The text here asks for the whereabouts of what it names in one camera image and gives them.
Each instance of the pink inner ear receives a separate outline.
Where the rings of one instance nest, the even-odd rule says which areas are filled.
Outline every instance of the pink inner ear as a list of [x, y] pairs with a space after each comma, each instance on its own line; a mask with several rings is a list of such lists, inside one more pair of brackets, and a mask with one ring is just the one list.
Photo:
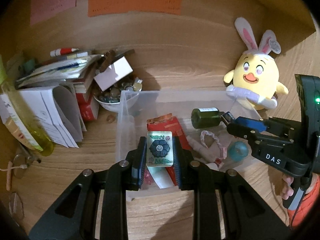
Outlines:
[[243, 28], [243, 35], [244, 35], [245, 39], [250, 43], [251, 49], [258, 49], [257, 45], [254, 44], [249, 32], [245, 28]]
[[261, 50], [263, 53], [267, 53], [268, 49], [270, 48], [270, 45], [268, 43], [270, 39], [271, 39], [271, 37], [267, 38], [266, 44], [263, 46], [263, 48]]

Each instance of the flower design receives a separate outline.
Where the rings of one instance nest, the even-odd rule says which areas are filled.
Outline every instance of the flower design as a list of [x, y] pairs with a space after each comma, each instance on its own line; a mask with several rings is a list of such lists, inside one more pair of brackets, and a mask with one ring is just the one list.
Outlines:
[[170, 147], [165, 140], [154, 140], [149, 150], [154, 157], [166, 157]]

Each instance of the marker pen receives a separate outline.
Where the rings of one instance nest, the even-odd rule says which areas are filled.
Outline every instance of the marker pen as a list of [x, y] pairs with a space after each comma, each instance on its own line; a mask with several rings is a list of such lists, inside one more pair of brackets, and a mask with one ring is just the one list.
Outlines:
[[60, 56], [60, 55], [66, 55], [70, 54], [72, 52], [75, 52], [79, 49], [73, 49], [73, 48], [62, 48], [62, 49], [56, 49], [50, 52], [51, 57]]

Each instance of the red box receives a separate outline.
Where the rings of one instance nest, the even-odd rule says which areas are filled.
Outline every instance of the red box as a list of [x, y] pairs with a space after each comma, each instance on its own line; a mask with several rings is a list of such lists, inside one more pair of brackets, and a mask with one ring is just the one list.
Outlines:
[[76, 93], [76, 98], [78, 104], [86, 104], [90, 98], [91, 95], [91, 88], [88, 89], [86, 93]]
[[[148, 131], [170, 131], [172, 132], [172, 136], [178, 136], [181, 147], [185, 150], [192, 150], [189, 145], [186, 135], [184, 134], [182, 127], [177, 119], [177, 117], [172, 116], [172, 114], [166, 114], [154, 119], [149, 119], [147, 124]], [[174, 168], [166, 167], [166, 170], [172, 179], [172, 182], [175, 186], [177, 186], [176, 176], [174, 173]]]
[[84, 121], [97, 120], [99, 111], [99, 102], [94, 99], [93, 94], [90, 95], [89, 100], [83, 104], [79, 104], [80, 113]]

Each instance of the yellow chick plush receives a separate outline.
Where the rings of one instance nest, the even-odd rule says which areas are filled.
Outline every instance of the yellow chick plush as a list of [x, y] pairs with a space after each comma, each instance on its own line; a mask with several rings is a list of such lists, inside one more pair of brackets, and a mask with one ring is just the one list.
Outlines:
[[276, 62], [268, 55], [271, 50], [275, 53], [281, 51], [276, 36], [273, 31], [267, 30], [258, 47], [246, 19], [238, 18], [235, 26], [248, 50], [241, 55], [236, 68], [224, 76], [225, 83], [233, 80], [233, 85], [228, 86], [227, 90], [246, 97], [256, 110], [273, 109], [277, 106], [274, 93], [288, 94], [288, 89], [278, 81]]

